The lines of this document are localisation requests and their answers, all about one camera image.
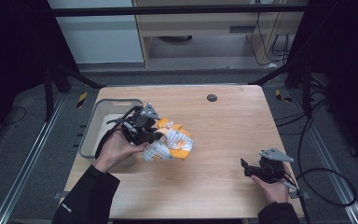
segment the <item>wooden tabletop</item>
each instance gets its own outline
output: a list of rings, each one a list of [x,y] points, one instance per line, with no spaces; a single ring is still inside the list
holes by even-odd
[[[209,102],[214,94],[217,101]],[[266,205],[263,191],[244,176],[240,158],[259,166],[260,150],[284,152],[264,92],[258,86],[141,86],[101,89],[101,99],[139,99],[193,134],[182,160],[143,161],[113,173],[121,180],[111,218],[247,218]],[[77,155],[65,190],[90,166]],[[298,200],[290,200],[303,216]]]

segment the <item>gray floor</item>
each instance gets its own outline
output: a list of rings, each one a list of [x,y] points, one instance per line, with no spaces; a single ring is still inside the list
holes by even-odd
[[[106,85],[155,85],[155,84],[211,84],[233,83],[245,84],[266,75],[272,71],[268,65],[258,65],[253,57],[249,42],[243,35],[232,36],[193,36],[187,42],[167,42],[155,38],[150,54],[150,64],[146,68],[119,68],[104,73],[84,73],[85,76]],[[280,65],[277,57],[274,64]],[[297,99],[301,89],[286,90],[282,84],[285,75],[279,76],[267,83],[263,89],[268,100],[271,113],[277,124],[288,119],[279,119],[301,113],[301,106],[296,102],[288,103],[275,97],[275,90],[282,91],[282,96]],[[84,132],[83,125],[87,124],[93,107],[97,90],[93,90],[74,79],[70,79],[73,88],[64,95],[62,112],[57,117],[47,142],[43,146],[26,185],[17,200],[10,219],[22,223],[43,223],[52,218],[58,200],[53,198],[56,192],[63,190],[69,175],[75,155],[76,145],[79,144]],[[86,91],[88,97],[82,108],[76,108],[79,95]],[[315,95],[315,103],[324,99]],[[45,117],[44,89],[37,86],[18,95],[13,106],[26,109],[13,109],[5,122],[20,121],[3,125],[0,130],[0,205],[15,181],[17,173],[26,160],[34,140],[43,126]],[[313,167],[323,167],[325,155],[318,144],[318,136],[323,139],[322,148],[331,156],[331,161],[356,187],[358,193],[358,158],[351,156],[350,146],[338,128],[333,115],[327,112],[325,105],[313,112],[312,128],[309,129],[301,147],[301,163],[303,170]],[[298,121],[278,128],[288,155],[296,159],[299,134],[305,120]],[[298,167],[293,165],[295,175]],[[307,177],[312,186],[326,197],[339,203],[334,178],[322,173],[314,173]],[[309,188],[299,180],[303,190]],[[336,207],[322,201],[312,193],[312,198],[306,200],[312,223],[358,223],[349,216],[358,211],[356,206],[350,208]]]

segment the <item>human hand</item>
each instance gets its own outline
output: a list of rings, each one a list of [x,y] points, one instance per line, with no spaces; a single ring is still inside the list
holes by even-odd
[[[148,145],[147,142],[139,146],[130,144],[120,129],[121,125],[109,136],[103,144],[101,154],[93,163],[94,167],[103,173],[130,157],[133,153],[144,151]]]
[[[290,174],[286,164],[283,164],[284,170],[287,174]],[[289,188],[287,188],[282,181],[278,181],[272,184],[264,182],[259,177],[252,175],[251,178],[254,182],[264,191],[268,203],[287,203],[289,202]]]

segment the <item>aluminum rail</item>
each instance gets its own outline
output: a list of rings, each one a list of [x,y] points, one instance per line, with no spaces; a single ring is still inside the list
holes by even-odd
[[[157,14],[298,12],[305,11],[308,8],[309,6],[307,4],[265,4],[174,7],[53,8],[52,10],[31,10],[29,13],[34,15],[50,15],[54,17],[87,17]]]
[[[37,136],[36,140],[34,141],[34,145],[31,148],[31,151],[28,154],[27,159],[25,160],[24,164],[22,165],[16,180],[14,181],[13,185],[11,186],[10,191],[8,192],[6,198],[2,202],[0,206],[0,224],[7,223],[11,212],[14,209],[14,206],[17,203],[17,200],[20,198],[22,190],[27,183],[28,177],[30,176],[34,165],[36,164],[37,158],[39,157],[40,152],[42,151],[43,145],[45,145],[46,140],[48,139],[48,135],[54,123],[61,112],[62,103],[65,99],[66,93],[60,93],[55,104],[55,111],[52,114],[49,121],[46,121],[43,125],[39,135]]]
[[[299,93],[296,91],[290,91],[290,92],[293,96],[293,99],[298,109],[303,112]],[[324,167],[340,173],[336,163],[334,162],[332,156],[328,152],[327,146],[324,144],[324,140],[320,136],[315,125],[310,126],[310,136],[312,142],[315,145],[316,151],[318,152],[319,157],[321,158],[322,163],[324,164]],[[353,199],[353,194],[351,193],[351,189],[348,186],[347,182],[344,179],[337,177],[336,175],[330,175],[330,180],[333,183],[333,186],[336,190],[339,199],[343,203],[349,203]],[[345,210],[347,211],[348,217],[350,218],[351,222],[353,224],[358,224],[358,202],[354,203],[351,206],[346,206]]]

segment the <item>black jacket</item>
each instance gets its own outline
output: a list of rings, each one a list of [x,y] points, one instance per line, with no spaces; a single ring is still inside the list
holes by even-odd
[[[90,166],[58,207],[52,224],[106,224],[120,181]],[[299,223],[290,203],[272,203],[259,214],[260,224]]]

